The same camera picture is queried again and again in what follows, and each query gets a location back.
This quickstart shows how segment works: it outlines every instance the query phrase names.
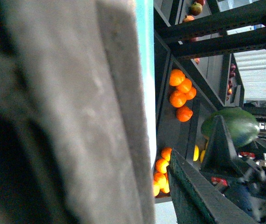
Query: corrugated metal wall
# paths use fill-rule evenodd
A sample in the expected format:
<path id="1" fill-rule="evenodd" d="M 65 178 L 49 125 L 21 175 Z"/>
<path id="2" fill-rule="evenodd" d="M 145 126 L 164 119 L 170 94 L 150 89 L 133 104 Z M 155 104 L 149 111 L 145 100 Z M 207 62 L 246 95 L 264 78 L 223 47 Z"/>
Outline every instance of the corrugated metal wall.
<path id="1" fill-rule="evenodd" d="M 266 50 L 235 53 L 245 100 L 266 100 Z"/>

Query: red part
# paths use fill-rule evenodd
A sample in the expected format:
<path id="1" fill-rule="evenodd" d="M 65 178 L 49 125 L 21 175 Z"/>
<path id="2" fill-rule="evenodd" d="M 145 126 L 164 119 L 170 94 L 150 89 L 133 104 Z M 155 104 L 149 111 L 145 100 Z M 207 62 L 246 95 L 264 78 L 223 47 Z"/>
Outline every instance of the red part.
<path id="1" fill-rule="evenodd" d="M 213 184 L 217 184 L 217 183 L 222 183 L 224 186 L 228 186 L 228 183 L 227 183 L 227 180 L 225 180 L 225 179 L 223 179 L 223 178 L 219 178 L 219 177 L 214 177 L 214 176 L 212 176 L 211 177 L 211 182 L 213 183 Z"/>
<path id="2" fill-rule="evenodd" d="M 255 158 L 256 158 L 256 156 L 255 156 L 254 153 L 240 152 L 239 154 L 240 154 L 241 156 L 243 156 L 243 157 L 249 157 L 249 158 L 252 158 L 252 159 L 255 159 Z"/>

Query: apple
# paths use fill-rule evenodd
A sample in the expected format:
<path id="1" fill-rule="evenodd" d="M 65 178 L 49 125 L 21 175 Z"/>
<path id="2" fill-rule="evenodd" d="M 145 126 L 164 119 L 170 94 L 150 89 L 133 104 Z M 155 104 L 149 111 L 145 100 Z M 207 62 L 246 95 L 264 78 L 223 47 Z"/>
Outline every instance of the apple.
<path id="1" fill-rule="evenodd" d="M 230 78 L 235 77 L 235 72 L 234 71 L 231 71 L 230 74 L 229 74 L 229 77 Z"/>
<path id="2" fill-rule="evenodd" d="M 194 61 L 196 62 L 196 64 L 199 64 L 200 63 L 200 58 L 194 58 Z"/>
<path id="3" fill-rule="evenodd" d="M 190 13 L 191 13 L 192 15 L 199 15 L 201 12 L 202 12 L 202 5 L 195 1 L 195 2 L 191 5 Z"/>
<path id="4" fill-rule="evenodd" d="M 199 4 L 201 4 L 202 6 L 204 6 L 205 5 L 205 0 L 196 0 L 196 2 L 198 2 Z"/>
<path id="5" fill-rule="evenodd" d="M 194 19 L 195 19 L 194 16 L 185 15 L 185 18 L 183 19 L 183 22 L 189 22 L 189 21 L 192 21 Z"/>
<path id="6" fill-rule="evenodd" d="M 232 89 L 228 89 L 227 95 L 231 95 L 232 94 Z"/>
<path id="7" fill-rule="evenodd" d="M 236 69 L 236 65 L 232 63 L 230 65 L 230 71 L 234 71 L 235 69 Z"/>

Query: green fruit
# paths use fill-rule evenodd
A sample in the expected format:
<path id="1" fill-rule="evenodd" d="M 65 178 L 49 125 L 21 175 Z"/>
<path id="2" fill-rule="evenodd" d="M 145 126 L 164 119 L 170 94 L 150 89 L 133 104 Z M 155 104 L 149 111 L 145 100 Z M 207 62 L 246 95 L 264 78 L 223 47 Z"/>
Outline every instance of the green fruit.
<path id="1" fill-rule="evenodd" d="M 214 112 L 201 126 L 201 133 L 208 140 L 213 131 L 213 119 L 222 115 L 235 147 L 251 143 L 259 134 L 258 122 L 253 115 L 238 107 Z"/>

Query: orange fruit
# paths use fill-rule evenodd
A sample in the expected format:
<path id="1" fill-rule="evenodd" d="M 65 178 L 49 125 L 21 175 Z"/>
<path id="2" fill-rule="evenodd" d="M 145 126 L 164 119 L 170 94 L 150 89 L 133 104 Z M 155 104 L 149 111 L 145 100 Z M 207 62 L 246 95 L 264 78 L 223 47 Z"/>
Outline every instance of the orange fruit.
<path id="1" fill-rule="evenodd" d="M 177 86 L 185 80 L 185 74 L 179 69 L 173 69 L 170 74 L 169 85 Z"/>
<path id="2" fill-rule="evenodd" d="M 176 117 L 181 122 L 188 121 L 193 116 L 193 111 L 190 110 L 187 106 L 179 107 L 176 111 Z"/>
<path id="3" fill-rule="evenodd" d="M 161 189 L 161 191 L 165 194 L 168 194 L 170 192 L 170 188 L 169 188 L 169 182 L 168 180 L 166 181 L 165 187 Z"/>
<path id="4" fill-rule="evenodd" d="M 165 159 L 159 159 L 156 161 L 156 170 L 157 172 L 160 172 L 162 174 L 165 174 L 167 172 L 167 166 L 169 163 Z"/>
<path id="5" fill-rule="evenodd" d="M 166 185 L 166 177 L 164 174 L 157 172 L 153 175 L 153 179 L 158 183 L 160 188 L 164 188 Z"/>
<path id="6" fill-rule="evenodd" d="M 186 78 L 180 85 L 176 87 L 177 90 L 181 91 L 182 93 L 187 93 L 192 88 L 192 82 L 188 78 Z"/>
<path id="7" fill-rule="evenodd" d="M 153 181 L 153 196 L 157 196 L 160 193 L 160 185 L 158 182 Z"/>
<path id="8" fill-rule="evenodd" d="M 171 151 L 172 151 L 172 148 L 170 148 L 170 147 L 163 148 L 162 152 L 161 152 L 161 157 L 169 162 Z"/>
<path id="9" fill-rule="evenodd" d="M 169 101 L 170 101 L 172 106 L 181 107 L 181 106 L 183 106 L 186 103 L 187 97 L 185 96 L 184 93 L 182 93 L 182 92 L 180 92 L 178 90 L 175 90 L 170 95 Z"/>
<path id="10" fill-rule="evenodd" d="M 196 96 L 196 94 L 197 94 L 197 90 L 196 90 L 194 87 L 192 87 L 192 88 L 190 89 L 190 91 L 188 91 L 188 92 L 185 94 L 185 96 L 186 96 L 186 99 L 187 99 L 187 100 L 190 100 L 190 99 L 193 99 L 193 98 Z"/>

